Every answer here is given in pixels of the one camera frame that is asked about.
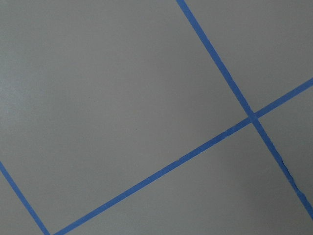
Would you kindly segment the brown paper table mat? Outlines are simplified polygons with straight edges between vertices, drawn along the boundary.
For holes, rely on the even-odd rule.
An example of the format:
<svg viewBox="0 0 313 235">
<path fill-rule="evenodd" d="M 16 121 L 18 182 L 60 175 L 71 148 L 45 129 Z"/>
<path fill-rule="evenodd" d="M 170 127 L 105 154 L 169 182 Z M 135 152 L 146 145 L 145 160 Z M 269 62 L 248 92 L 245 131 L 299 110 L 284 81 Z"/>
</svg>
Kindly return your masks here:
<svg viewBox="0 0 313 235">
<path fill-rule="evenodd" d="M 251 109 L 313 77 L 312 0 L 186 0 Z M 247 115 L 176 0 L 1 0 L 0 161 L 54 234 Z M 313 88 L 260 123 L 313 204 Z M 252 124 L 68 235 L 312 235 Z"/>
</svg>

